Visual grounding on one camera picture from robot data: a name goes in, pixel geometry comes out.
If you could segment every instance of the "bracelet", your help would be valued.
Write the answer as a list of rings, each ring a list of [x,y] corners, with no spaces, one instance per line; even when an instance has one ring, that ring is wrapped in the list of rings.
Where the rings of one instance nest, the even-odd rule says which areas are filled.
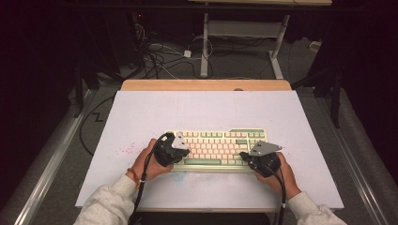
[[[139,188],[141,185],[141,181],[140,181],[140,179],[138,179],[137,173],[135,173],[135,171],[132,168],[127,168],[127,172],[132,173],[132,177],[133,177],[132,180],[135,182],[135,188]]]

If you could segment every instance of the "cable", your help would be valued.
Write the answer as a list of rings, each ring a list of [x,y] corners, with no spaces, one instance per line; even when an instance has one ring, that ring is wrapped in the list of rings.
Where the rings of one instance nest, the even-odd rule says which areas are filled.
[[[148,155],[146,155],[145,163],[144,163],[144,169],[143,169],[143,174],[141,175],[141,180],[140,180],[140,188],[139,188],[139,190],[138,190],[137,199],[135,200],[134,210],[132,211],[132,214],[131,214],[130,219],[129,219],[129,224],[134,224],[134,223],[132,223],[132,222],[134,222],[134,220],[135,220],[134,214],[135,214],[135,211],[136,211],[137,208],[138,208],[138,204],[139,204],[140,201],[141,201],[141,197],[143,196],[144,185],[145,185],[145,180],[146,180],[146,170],[147,170],[147,168],[148,168],[148,166],[149,166],[149,161],[150,161],[150,159],[152,158],[152,155],[153,155],[153,153],[154,153],[155,147],[158,146],[159,141],[160,141],[163,137],[165,137],[165,136],[166,136],[166,134],[162,134],[162,135],[156,140],[155,144],[153,145],[153,147],[152,147],[152,149],[150,150],[150,152],[148,153]]]
[[[83,125],[84,125],[85,121],[87,120],[88,116],[90,116],[91,113],[93,113],[99,106],[101,106],[103,103],[105,103],[105,102],[108,101],[109,99],[115,99],[115,95],[112,96],[112,97],[108,97],[108,98],[104,99],[104,100],[103,100],[102,102],[100,102],[96,107],[94,107],[94,109],[91,110],[91,111],[87,114],[87,116],[83,119],[83,122],[82,122],[82,124],[80,125],[80,128],[79,128],[79,139],[80,139],[80,142],[82,143],[82,146],[83,146],[84,150],[85,150],[90,156],[94,156],[94,153],[92,153],[90,150],[88,150],[87,146],[85,145],[85,143],[84,143],[84,141],[83,141],[83,137],[82,137]]]
[[[279,177],[279,175],[274,172],[271,168],[265,166],[265,168],[267,168],[267,170],[269,170],[273,176],[275,176],[275,178],[278,180],[279,184],[281,185],[281,189],[282,189],[282,205],[281,208],[279,210],[279,216],[278,216],[278,224],[282,225],[283,224],[283,217],[284,217],[284,208],[286,206],[286,188],[284,186],[284,179],[283,179],[283,173],[281,168],[279,169],[279,171],[281,172],[281,177]]]
[[[293,81],[292,81],[292,76],[291,76],[291,74],[290,74],[290,53],[291,53],[291,51],[292,51],[293,44],[294,44],[294,42],[290,45],[289,54],[288,54],[288,56],[287,56],[287,74],[289,75],[289,79],[290,79],[290,82],[291,82],[291,83],[292,83]]]

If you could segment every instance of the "person's left hand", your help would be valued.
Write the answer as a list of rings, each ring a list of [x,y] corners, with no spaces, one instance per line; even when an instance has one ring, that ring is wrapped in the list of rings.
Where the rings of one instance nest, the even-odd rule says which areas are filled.
[[[137,159],[135,159],[135,162],[131,167],[137,174],[138,179],[141,179],[141,176],[142,176],[143,170],[144,170],[144,163],[145,163],[146,156],[150,153],[150,151],[152,151],[152,148],[155,145],[155,143],[156,143],[156,139],[152,139],[149,142],[148,147],[145,148],[140,153],[140,155],[138,156]],[[173,169],[173,165],[163,167],[162,165],[160,165],[158,163],[155,156],[152,155],[151,159],[149,160],[148,168],[146,169],[146,179],[145,180],[151,180],[160,174],[170,172],[172,169]],[[129,178],[134,180],[132,172],[127,172],[126,176],[128,176]]]

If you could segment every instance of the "person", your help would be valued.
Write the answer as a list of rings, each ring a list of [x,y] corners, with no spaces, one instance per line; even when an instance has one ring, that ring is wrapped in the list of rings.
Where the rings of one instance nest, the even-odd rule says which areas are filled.
[[[74,223],[75,225],[129,223],[130,215],[134,210],[132,196],[135,191],[138,191],[138,188],[136,188],[137,181],[141,179],[145,158],[152,150],[155,142],[155,139],[149,142],[148,147],[136,158],[132,167],[112,186],[105,185],[98,188],[87,199]],[[278,171],[278,175],[281,176],[282,171],[286,189],[286,203],[294,213],[298,224],[345,224],[326,205],[316,205],[305,191],[299,189],[291,166],[286,162],[282,153],[277,153],[277,155],[281,160],[281,169]],[[172,169],[173,165],[163,167],[152,157],[146,171],[146,181],[154,179],[160,174],[169,173]],[[258,172],[254,172],[254,175],[258,181],[270,185],[282,195],[280,184],[274,176],[265,178]]]

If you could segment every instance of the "keyboard key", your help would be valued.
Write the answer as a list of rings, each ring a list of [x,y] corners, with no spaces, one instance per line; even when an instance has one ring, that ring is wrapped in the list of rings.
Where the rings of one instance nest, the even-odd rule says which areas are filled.
[[[222,161],[217,159],[209,159],[209,160],[202,160],[202,159],[185,159],[185,165],[221,165]]]

